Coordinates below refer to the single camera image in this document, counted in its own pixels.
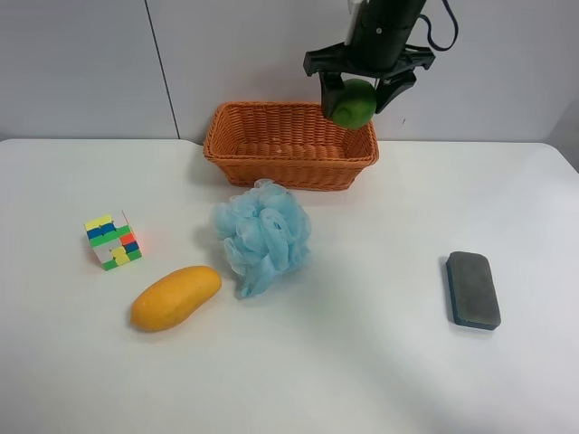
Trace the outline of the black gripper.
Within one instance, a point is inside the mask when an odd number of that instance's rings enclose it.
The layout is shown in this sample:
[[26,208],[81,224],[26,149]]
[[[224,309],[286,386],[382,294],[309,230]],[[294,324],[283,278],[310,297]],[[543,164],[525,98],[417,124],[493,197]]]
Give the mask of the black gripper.
[[380,114],[416,82],[413,69],[428,70],[435,59],[431,49],[407,43],[424,7],[422,0],[371,0],[358,9],[348,42],[307,52],[307,75],[318,74],[321,109],[331,118],[345,90],[340,73],[380,79],[375,89],[375,114]]

